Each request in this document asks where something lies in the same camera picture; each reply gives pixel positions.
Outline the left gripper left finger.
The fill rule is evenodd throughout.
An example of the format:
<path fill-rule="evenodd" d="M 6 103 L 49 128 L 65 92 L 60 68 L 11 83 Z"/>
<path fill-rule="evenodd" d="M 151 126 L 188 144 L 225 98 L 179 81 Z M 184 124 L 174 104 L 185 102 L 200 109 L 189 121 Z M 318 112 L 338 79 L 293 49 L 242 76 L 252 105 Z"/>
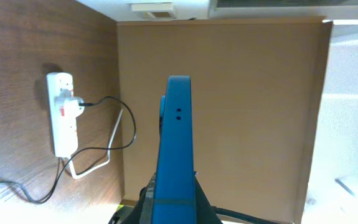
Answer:
<path fill-rule="evenodd" d="M 132 211 L 124 217 L 123 213 L 117 210 L 108 224 L 151 224 L 155 185 L 156 174 L 153 174 L 147 186 L 141 189 L 139 200 Z"/>

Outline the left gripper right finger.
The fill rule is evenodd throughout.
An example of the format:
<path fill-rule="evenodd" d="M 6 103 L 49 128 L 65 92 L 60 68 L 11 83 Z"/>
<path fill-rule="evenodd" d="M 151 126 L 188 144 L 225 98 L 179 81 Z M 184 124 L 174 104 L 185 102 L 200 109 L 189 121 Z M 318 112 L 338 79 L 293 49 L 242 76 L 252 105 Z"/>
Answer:
<path fill-rule="evenodd" d="M 195 204 L 197 224 L 223 224 L 209 203 L 200 183 L 195 177 Z"/>

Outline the blue screen Galaxy smartphone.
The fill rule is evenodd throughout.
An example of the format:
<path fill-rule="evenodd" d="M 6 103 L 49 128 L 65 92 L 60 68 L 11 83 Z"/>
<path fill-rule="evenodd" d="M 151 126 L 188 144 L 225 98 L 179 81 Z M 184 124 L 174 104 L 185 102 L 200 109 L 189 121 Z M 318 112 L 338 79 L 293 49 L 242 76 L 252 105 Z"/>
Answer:
<path fill-rule="evenodd" d="M 192 97 L 189 76 L 170 76 L 160 101 L 153 224 L 195 223 Z"/>

